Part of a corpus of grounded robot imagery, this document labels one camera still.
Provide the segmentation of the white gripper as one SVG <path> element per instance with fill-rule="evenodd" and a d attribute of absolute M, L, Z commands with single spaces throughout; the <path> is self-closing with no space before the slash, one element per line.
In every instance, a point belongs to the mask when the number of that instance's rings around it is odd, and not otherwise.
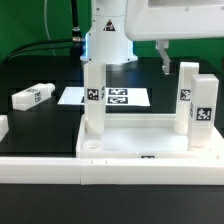
<path fill-rule="evenodd" d="M 134 41 L 157 40 L 168 75 L 168 40 L 224 37 L 224 0 L 128 0 L 125 33 Z"/>

